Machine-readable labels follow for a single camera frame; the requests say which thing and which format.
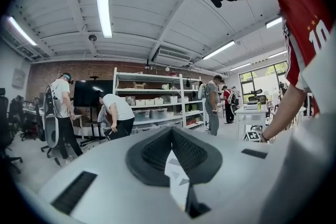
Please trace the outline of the white cloth with triangle pattern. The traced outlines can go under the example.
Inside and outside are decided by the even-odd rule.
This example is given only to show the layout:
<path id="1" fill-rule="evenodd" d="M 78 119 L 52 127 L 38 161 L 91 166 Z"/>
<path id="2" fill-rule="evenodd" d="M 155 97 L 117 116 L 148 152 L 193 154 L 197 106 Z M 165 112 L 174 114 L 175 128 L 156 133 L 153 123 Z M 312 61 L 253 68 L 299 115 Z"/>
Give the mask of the white cloth with triangle pattern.
<path id="1" fill-rule="evenodd" d="M 190 180 L 172 150 L 167 157 L 164 174 L 169 178 L 173 200 L 182 211 L 185 211 Z"/>

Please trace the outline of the large black screen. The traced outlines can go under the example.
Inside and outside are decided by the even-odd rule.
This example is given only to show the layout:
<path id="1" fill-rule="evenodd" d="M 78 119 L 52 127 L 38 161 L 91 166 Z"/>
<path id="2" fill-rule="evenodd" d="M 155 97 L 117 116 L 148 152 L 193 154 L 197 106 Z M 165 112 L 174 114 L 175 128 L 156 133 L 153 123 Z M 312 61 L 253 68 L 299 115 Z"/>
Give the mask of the large black screen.
<path id="1" fill-rule="evenodd" d="M 99 97 L 112 93 L 112 80 L 81 80 L 75 82 L 74 106 L 96 107 Z"/>

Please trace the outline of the person's right forearm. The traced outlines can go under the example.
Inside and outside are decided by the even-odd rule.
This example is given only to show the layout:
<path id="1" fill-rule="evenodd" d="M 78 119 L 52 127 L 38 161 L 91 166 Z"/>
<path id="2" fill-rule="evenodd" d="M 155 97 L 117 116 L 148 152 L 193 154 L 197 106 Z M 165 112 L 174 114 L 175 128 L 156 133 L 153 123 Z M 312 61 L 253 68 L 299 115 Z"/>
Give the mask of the person's right forearm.
<path id="1" fill-rule="evenodd" d="M 290 85 L 280 101 L 279 108 L 269 126 L 262 132 L 269 140 L 283 131 L 302 107 L 307 94 Z"/>

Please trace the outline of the ceiling strip light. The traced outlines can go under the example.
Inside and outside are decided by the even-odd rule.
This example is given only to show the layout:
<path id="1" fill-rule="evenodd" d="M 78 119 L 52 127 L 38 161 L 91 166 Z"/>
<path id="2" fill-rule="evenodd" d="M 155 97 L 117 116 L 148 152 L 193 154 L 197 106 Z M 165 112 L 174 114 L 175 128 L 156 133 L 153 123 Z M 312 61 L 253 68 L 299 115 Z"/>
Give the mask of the ceiling strip light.
<path id="1" fill-rule="evenodd" d="M 220 48 L 216 49 L 215 51 L 211 52 L 210 54 L 204 56 L 202 59 L 203 60 L 207 60 L 207 59 L 210 59 L 211 57 L 219 54 L 220 52 L 228 49 L 229 47 L 233 46 L 235 44 L 235 42 L 232 40 L 224 45 L 222 45 Z"/>
<path id="2" fill-rule="evenodd" d="M 32 46 L 37 46 L 37 43 L 33 41 L 33 39 L 22 29 L 13 16 L 9 17 L 8 21 L 27 42 L 29 42 Z"/>
<path id="3" fill-rule="evenodd" d="M 278 16 L 278 17 L 276 17 L 276 18 L 274 18 L 274 19 L 268 21 L 268 22 L 265 24 L 265 27 L 268 29 L 268 28 L 273 27 L 273 26 L 275 26 L 275 25 L 277 25 L 277 24 L 279 24 L 279 23 L 281 23 L 281 22 L 282 22 L 282 17 L 281 17 L 281 16 Z"/>
<path id="4" fill-rule="evenodd" d="M 110 19 L 110 0 L 96 0 L 100 26 L 104 38 L 112 38 L 111 19 Z"/>
<path id="5" fill-rule="evenodd" d="M 275 57 L 278 57 L 278 56 L 285 55 L 285 54 L 287 54 L 287 52 L 288 52 L 287 50 L 282 51 L 282 52 L 278 52 L 276 54 L 273 54 L 273 55 L 269 56 L 268 59 L 272 59 L 272 58 L 275 58 Z"/>
<path id="6" fill-rule="evenodd" d="M 235 71 L 235 70 L 238 70 L 238 69 L 241 69 L 241 68 L 244 68 L 244 67 L 248 67 L 248 66 L 250 66 L 250 65 L 251 65 L 251 63 L 249 62 L 249 63 L 246 63 L 246 64 L 244 64 L 244 65 L 241 65 L 241 66 L 232 68 L 232 69 L 230 69 L 230 71 L 233 72 L 233 71 Z"/>

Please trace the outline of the white metal-leg table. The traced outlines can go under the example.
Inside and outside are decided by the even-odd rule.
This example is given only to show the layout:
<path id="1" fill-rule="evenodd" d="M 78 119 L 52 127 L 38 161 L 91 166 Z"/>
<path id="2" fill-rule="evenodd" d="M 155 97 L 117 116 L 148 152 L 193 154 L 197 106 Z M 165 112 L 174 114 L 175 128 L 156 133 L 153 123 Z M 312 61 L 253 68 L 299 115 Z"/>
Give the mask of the white metal-leg table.
<path id="1" fill-rule="evenodd" d="M 247 125 L 261 126 L 261 130 L 266 128 L 266 112 L 265 106 L 262 105 L 261 109 L 246 109 L 241 107 L 236 110 L 235 124 L 236 124 L 236 137 L 242 140 L 246 133 Z"/>

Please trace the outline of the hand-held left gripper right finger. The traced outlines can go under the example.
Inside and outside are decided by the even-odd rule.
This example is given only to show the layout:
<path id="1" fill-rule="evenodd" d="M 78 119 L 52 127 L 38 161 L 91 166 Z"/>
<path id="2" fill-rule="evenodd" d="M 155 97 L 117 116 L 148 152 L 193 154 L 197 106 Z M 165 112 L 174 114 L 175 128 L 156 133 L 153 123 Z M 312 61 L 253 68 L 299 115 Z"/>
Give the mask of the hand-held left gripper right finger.
<path id="1" fill-rule="evenodd" d="M 172 151 L 190 180 L 184 212 L 191 219 L 260 219 L 266 146 L 172 128 Z"/>

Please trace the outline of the group of shelf storage bins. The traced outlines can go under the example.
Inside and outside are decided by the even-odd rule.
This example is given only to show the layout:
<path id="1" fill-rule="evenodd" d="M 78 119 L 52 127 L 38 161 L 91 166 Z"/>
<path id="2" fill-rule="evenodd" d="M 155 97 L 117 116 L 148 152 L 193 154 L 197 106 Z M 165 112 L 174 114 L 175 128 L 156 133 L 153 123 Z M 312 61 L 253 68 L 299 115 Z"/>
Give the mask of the group of shelf storage bins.
<path id="1" fill-rule="evenodd" d="M 163 95 L 139 99 L 133 95 L 123 99 L 135 115 L 133 134 L 169 126 L 186 126 L 183 103 L 177 96 Z"/>

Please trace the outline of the grey white backpack pod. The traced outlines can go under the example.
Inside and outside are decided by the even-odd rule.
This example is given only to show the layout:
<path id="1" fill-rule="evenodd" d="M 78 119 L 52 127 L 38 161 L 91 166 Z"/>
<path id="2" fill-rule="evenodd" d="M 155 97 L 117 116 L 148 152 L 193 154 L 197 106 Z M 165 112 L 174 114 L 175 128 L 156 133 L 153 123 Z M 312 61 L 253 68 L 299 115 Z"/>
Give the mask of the grey white backpack pod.
<path id="1" fill-rule="evenodd" d="M 58 119 L 53 115 L 45 115 L 44 118 L 45 139 L 50 148 L 55 148 L 59 140 Z"/>
<path id="2" fill-rule="evenodd" d="M 206 96 L 207 96 L 206 88 L 207 88 L 207 84 L 202 83 L 202 84 L 199 85 L 197 96 L 200 100 L 206 98 Z"/>

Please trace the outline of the narrow white shelving unit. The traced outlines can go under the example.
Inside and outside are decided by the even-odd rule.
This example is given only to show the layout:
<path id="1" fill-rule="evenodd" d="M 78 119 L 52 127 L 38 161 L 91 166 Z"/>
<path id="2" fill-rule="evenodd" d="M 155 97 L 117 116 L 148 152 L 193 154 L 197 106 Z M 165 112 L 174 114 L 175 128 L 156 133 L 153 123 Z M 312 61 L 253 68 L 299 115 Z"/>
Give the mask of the narrow white shelving unit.
<path id="1" fill-rule="evenodd" d="M 204 99 L 200 100 L 197 96 L 200 84 L 201 84 L 200 79 L 184 78 L 182 75 L 180 75 L 180 90 L 179 90 L 180 97 L 178 98 L 178 102 L 182 106 L 182 110 L 180 112 L 180 115 L 182 116 L 183 119 L 182 126 L 186 128 L 187 119 L 200 118 L 201 121 L 203 121 L 202 125 L 187 129 L 194 129 L 197 127 L 201 127 L 205 124 L 205 108 L 204 108 L 205 100 Z M 189 103 L 197 103 L 198 111 L 186 112 L 185 105 Z"/>

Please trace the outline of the large black-framed window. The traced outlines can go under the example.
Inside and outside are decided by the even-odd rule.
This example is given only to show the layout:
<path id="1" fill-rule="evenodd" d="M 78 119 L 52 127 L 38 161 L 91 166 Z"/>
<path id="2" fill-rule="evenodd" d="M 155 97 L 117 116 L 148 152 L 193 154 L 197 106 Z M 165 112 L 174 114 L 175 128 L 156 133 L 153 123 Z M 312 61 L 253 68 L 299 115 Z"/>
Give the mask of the large black-framed window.
<path id="1" fill-rule="evenodd" d="M 282 89 L 289 85 L 286 79 L 286 71 L 288 63 L 286 61 L 270 65 L 264 68 L 252 70 L 239 74 L 240 87 L 242 92 L 242 100 L 247 102 L 252 97 L 253 91 L 262 90 L 267 100 L 274 100 L 274 95 L 282 96 Z"/>

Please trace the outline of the ceiling air conditioner unit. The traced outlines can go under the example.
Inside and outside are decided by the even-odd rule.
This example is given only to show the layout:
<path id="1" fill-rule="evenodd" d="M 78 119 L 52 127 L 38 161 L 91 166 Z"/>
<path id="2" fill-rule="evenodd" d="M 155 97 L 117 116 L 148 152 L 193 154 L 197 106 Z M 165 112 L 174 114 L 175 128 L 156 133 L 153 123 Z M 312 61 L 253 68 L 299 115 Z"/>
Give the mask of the ceiling air conditioner unit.
<path id="1" fill-rule="evenodd" d="M 183 67 L 192 63 L 191 57 L 184 52 L 164 46 L 160 46 L 157 49 L 152 61 L 154 63 L 175 67 Z"/>

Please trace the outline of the red flat box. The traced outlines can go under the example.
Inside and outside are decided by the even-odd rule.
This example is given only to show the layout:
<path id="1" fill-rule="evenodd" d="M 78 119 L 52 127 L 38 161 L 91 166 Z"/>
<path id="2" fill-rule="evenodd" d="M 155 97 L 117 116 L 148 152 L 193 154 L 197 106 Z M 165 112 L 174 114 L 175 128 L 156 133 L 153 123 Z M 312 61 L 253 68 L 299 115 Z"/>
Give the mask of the red flat box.
<path id="1" fill-rule="evenodd" d="M 203 121 L 201 121 L 200 118 L 193 118 L 193 119 L 186 120 L 186 128 L 192 128 L 192 127 L 196 127 L 202 124 L 203 124 Z"/>

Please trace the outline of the black tablet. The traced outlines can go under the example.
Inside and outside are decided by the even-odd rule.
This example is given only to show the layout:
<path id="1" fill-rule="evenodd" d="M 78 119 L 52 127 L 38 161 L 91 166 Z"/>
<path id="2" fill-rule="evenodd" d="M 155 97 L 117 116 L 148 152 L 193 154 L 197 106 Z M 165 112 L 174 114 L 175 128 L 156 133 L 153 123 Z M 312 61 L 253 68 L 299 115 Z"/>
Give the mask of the black tablet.
<path id="1" fill-rule="evenodd" d="M 129 135 L 122 124 L 117 125 L 117 131 L 113 132 L 111 128 L 104 128 L 103 133 L 108 141 L 116 140 L 119 138 L 123 138 Z"/>

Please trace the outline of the grey mesh office chair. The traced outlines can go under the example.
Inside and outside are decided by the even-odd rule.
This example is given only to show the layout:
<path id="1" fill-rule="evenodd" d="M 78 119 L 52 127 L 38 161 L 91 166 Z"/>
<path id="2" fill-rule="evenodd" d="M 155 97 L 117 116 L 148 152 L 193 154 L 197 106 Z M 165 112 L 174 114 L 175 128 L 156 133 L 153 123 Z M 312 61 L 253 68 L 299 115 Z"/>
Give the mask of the grey mesh office chair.
<path id="1" fill-rule="evenodd" d="M 262 89 L 258 89 L 256 91 L 251 91 L 251 96 L 248 98 L 248 104 L 256 104 L 259 102 L 261 105 L 266 104 L 267 98 L 263 94 Z"/>

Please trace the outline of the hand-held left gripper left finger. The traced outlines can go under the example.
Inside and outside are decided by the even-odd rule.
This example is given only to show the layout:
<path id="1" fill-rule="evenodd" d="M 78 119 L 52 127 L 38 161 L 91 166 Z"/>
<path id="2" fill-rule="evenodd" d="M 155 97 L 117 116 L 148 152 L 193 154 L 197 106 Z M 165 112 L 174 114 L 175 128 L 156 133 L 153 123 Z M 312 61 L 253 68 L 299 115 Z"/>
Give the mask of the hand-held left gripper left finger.
<path id="1" fill-rule="evenodd" d="M 81 175 L 93 181 L 68 215 L 83 224 L 190 224 L 169 187 L 149 186 L 128 169 L 126 155 L 153 131 L 105 142 L 57 172 L 39 191 L 53 205 Z"/>

